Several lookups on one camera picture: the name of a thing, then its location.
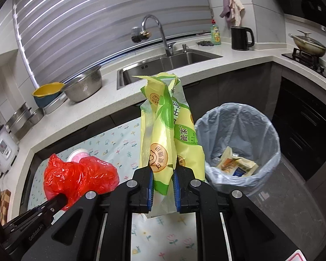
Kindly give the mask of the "yellow green plastic bag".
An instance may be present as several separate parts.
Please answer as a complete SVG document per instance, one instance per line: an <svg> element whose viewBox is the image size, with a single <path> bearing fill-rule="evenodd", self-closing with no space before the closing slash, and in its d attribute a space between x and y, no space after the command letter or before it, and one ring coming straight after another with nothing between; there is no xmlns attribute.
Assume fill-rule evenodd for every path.
<svg viewBox="0 0 326 261"><path fill-rule="evenodd" d="M141 91L146 101L141 109L140 166L153 172L153 204L148 218L176 212L173 172L176 166L190 168L196 179L205 179L205 155L199 145L191 109L180 79L161 72L143 76Z"/></svg>

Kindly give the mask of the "red plastic bag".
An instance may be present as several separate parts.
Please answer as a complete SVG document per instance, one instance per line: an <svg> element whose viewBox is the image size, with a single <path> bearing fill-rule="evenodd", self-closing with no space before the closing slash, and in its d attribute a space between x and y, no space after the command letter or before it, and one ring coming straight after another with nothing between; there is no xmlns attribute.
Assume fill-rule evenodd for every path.
<svg viewBox="0 0 326 261"><path fill-rule="evenodd" d="M94 156L84 157L76 163L63 161L52 154L43 176L43 190L47 200L60 193L66 196L64 211L89 191L105 194L114 191L118 185L117 169Z"/></svg>

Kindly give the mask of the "wooden cutting board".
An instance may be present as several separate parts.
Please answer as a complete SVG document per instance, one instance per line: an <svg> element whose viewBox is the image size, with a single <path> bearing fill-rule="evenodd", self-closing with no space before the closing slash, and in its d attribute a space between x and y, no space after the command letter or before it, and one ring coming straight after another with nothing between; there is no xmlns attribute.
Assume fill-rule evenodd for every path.
<svg viewBox="0 0 326 261"><path fill-rule="evenodd" d="M5 225L7 223L8 206L10 202L11 192L3 190L0 192L0 223Z"/></svg>

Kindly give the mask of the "floral light blue tablecloth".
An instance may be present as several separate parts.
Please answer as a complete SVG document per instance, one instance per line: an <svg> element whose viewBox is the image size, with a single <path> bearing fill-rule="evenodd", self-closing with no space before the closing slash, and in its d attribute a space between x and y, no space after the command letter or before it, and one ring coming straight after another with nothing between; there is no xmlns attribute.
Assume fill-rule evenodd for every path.
<svg viewBox="0 0 326 261"><path fill-rule="evenodd" d="M66 161L77 149L111 163L118 170L121 182L133 176L140 159L140 119L100 133L57 155ZM132 260L197 260L194 214L177 212L147 218L135 214L131 232Z"/></svg>

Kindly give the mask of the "snack wrappers in bin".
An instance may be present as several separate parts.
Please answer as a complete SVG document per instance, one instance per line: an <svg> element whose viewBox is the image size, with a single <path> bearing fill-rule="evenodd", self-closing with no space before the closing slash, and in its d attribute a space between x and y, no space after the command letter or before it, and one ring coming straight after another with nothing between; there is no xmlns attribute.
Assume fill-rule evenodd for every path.
<svg viewBox="0 0 326 261"><path fill-rule="evenodd" d="M216 167L230 176L248 177L253 175L258 165L254 161L236 156L232 148L227 146Z"/></svg>

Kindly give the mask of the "white rice cooker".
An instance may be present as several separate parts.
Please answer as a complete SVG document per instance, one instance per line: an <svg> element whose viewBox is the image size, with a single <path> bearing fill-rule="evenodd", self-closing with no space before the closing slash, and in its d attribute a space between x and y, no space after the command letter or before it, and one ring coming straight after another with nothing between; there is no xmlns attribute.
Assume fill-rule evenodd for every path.
<svg viewBox="0 0 326 261"><path fill-rule="evenodd" d="M8 172L19 152L19 147L11 135L7 132L5 125L0 125L0 171Z"/></svg>

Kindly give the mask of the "stacked steel steamer pots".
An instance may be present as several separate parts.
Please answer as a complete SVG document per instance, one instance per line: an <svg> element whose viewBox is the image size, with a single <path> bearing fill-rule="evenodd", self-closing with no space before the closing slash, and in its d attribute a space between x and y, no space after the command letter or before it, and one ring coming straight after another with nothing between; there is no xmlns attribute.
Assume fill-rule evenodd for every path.
<svg viewBox="0 0 326 261"><path fill-rule="evenodd" d="M30 110L31 108L29 108L25 102L14 112L14 114L5 124L7 132L13 135L17 140L23 138L28 131L27 122L32 115Z"/></svg>

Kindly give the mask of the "steel colander bowl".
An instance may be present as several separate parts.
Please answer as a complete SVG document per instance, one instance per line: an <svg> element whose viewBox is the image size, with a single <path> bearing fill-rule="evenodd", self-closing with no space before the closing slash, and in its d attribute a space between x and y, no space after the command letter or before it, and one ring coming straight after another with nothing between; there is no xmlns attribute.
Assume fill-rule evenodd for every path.
<svg viewBox="0 0 326 261"><path fill-rule="evenodd" d="M92 67L68 81L62 91L73 102L81 102L102 88L101 66Z"/></svg>

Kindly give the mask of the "dark steel wool scrubber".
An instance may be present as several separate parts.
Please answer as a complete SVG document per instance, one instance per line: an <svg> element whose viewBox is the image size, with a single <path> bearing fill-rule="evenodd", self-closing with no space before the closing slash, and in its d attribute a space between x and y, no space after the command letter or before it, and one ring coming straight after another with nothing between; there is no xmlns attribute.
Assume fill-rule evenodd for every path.
<svg viewBox="0 0 326 261"><path fill-rule="evenodd" d="M202 46L202 47L211 47L211 46L214 46L214 44L211 41L205 41L205 40L202 40L202 41L197 42L197 45L198 46Z"/></svg>

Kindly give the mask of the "green dish soap bottle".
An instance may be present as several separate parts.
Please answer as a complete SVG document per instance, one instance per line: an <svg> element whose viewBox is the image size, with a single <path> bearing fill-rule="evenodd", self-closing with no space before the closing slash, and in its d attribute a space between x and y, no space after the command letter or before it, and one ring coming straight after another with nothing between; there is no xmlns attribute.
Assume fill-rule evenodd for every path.
<svg viewBox="0 0 326 261"><path fill-rule="evenodd" d="M220 30L214 19L211 20L211 42L214 45L221 45Z"/></svg>

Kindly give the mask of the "black electric kettle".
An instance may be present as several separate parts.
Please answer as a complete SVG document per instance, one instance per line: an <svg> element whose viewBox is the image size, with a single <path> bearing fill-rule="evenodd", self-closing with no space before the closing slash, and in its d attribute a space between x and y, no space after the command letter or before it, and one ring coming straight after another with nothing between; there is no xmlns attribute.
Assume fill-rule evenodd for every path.
<svg viewBox="0 0 326 261"><path fill-rule="evenodd" d="M254 46L254 34L248 27L231 27L231 47L233 50L248 51Z"/></svg>

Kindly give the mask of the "purple hanging cloth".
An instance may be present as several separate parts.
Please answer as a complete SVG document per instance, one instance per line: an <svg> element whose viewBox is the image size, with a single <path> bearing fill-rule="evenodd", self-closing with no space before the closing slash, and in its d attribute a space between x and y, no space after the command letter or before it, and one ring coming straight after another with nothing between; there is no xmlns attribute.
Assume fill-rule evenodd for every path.
<svg viewBox="0 0 326 261"><path fill-rule="evenodd" d="M230 0L223 0L223 10L220 13L220 18L225 19L227 26L231 27L231 8Z"/></svg>

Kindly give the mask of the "grey zebra window blind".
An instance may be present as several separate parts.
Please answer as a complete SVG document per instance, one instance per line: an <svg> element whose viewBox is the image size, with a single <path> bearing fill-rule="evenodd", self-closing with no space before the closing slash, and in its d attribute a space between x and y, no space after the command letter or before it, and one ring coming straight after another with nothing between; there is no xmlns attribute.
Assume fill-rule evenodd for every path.
<svg viewBox="0 0 326 261"><path fill-rule="evenodd" d="M168 41L210 29L208 0L13 0L19 49L38 86L160 42L131 41L132 28L148 14L160 20Z"/></svg>

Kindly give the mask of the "black gas stove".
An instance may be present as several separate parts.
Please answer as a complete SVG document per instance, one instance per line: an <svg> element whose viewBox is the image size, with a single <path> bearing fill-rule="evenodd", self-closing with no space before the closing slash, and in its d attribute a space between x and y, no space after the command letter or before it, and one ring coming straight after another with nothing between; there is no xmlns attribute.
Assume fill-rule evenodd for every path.
<svg viewBox="0 0 326 261"><path fill-rule="evenodd" d="M326 78L326 66L320 62L319 57L313 56L298 48L294 48L293 52L282 54L282 56L298 62Z"/></svg>

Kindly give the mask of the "wok with glass lid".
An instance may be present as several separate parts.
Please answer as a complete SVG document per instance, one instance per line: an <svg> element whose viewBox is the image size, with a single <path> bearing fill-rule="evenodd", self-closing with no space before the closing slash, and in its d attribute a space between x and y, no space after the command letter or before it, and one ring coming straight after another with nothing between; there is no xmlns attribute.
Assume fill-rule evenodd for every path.
<svg viewBox="0 0 326 261"><path fill-rule="evenodd" d="M301 32L303 35L294 35L289 33L288 36L293 39L295 45L302 51L307 54L323 57L326 54L326 46L321 42L311 38L310 32L304 32L302 30L297 30Z"/></svg>

